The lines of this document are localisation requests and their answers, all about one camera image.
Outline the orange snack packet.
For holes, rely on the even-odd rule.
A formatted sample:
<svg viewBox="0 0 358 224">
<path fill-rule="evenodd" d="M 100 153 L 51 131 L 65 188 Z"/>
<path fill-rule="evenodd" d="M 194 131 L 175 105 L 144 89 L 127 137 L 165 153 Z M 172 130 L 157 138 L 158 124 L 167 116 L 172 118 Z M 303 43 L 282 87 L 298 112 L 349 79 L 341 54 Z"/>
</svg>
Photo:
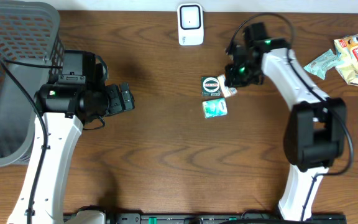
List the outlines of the orange snack packet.
<svg viewBox="0 0 358 224">
<path fill-rule="evenodd" d="M 226 81 L 226 77 L 224 74 L 219 75 L 217 77 L 218 82 L 219 82 L 219 86 L 221 89 L 221 93 L 223 94 L 223 97 L 225 98 L 229 98 L 231 96 L 234 96 L 237 93 L 237 89 L 233 88 L 233 87 L 228 87 L 225 85 L 225 81 Z"/>
</svg>

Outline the dark green round-logo box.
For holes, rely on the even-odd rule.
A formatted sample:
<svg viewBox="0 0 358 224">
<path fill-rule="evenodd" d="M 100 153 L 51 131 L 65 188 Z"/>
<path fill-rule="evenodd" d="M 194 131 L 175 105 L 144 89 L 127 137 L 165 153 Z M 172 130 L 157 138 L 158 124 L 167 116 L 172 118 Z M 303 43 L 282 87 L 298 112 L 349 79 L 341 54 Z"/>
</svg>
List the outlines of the dark green round-logo box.
<svg viewBox="0 0 358 224">
<path fill-rule="evenodd" d="M 216 76 L 201 77 L 201 94 L 202 96 L 221 95 L 220 84 Z"/>
</svg>

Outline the teal tissue pack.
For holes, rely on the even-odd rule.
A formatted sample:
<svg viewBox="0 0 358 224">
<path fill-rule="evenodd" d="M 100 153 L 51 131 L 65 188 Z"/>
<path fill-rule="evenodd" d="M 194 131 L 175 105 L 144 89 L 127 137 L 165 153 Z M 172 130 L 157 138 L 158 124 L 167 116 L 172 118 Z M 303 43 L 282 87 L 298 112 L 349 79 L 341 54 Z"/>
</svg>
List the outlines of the teal tissue pack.
<svg viewBox="0 0 358 224">
<path fill-rule="evenodd" d="M 227 104 L 224 98 L 204 101 L 202 107 L 206 119 L 227 115 Z"/>
</svg>

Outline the teal wet wipes pack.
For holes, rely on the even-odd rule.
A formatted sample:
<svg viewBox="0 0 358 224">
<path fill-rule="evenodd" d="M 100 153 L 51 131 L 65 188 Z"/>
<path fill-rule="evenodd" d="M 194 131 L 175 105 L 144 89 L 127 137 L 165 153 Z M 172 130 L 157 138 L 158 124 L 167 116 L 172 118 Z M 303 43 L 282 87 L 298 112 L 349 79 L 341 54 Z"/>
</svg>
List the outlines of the teal wet wipes pack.
<svg viewBox="0 0 358 224">
<path fill-rule="evenodd" d="M 316 75 L 320 79 L 326 78 L 326 72 L 333 67 L 343 64 L 344 61 L 340 57 L 329 49 L 312 62 L 304 66 L 304 69 L 313 75 Z"/>
</svg>

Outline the white blue-edged snack bag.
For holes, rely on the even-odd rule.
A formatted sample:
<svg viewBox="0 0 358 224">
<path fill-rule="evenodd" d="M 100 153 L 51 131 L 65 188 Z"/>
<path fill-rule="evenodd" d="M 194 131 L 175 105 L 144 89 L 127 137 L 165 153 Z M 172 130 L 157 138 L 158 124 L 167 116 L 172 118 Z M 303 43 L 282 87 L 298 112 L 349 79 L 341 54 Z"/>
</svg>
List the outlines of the white blue-edged snack bag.
<svg viewBox="0 0 358 224">
<path fill-rule="evenodd" d="M 334 46 L 342 62 L 336 70 L 348 85 L 358 86 L 358 34 L 335 39 Z"/>
</svg>

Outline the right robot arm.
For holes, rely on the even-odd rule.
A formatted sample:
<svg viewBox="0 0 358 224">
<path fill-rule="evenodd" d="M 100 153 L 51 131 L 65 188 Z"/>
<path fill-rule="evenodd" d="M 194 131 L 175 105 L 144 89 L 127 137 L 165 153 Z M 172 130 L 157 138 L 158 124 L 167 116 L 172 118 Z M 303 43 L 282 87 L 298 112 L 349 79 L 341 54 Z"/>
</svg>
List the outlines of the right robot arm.
<svg viewBox="0 0 358 224">
<path fill-rule="evenodd" d="M 277 208 L 282 219 L 311 220 L 311 206 L 323 177 L 344 150 L 348 138 L 346 105 L 319 89 L 298 63 L 291 43 L 268 36 L 264 23 L 243 31 L 244 45 L 229 44 L 232 63 L 225 86 L 260 85 L 269 78 L 290 111 L 283 149 L 290 164 L 287 184 Z"/>
</svg>

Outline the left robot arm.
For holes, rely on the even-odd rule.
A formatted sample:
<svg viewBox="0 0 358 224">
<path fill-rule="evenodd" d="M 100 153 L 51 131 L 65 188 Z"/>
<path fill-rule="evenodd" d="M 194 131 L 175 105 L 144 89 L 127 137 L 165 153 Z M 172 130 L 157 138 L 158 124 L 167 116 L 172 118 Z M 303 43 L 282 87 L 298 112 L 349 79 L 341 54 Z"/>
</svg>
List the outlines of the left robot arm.
<svg viewBox="0 0 358 224">
<path fill-rule="evenodd" d="M 29 165 L 8 223 L 63 223 L 63 201 L 72 155 L 85 125 L 135 108 L 127 83 L 106 85 L 104 60 L 66 50 L 58 75 L 28 97 L 36 114 Z"/>
</svg>

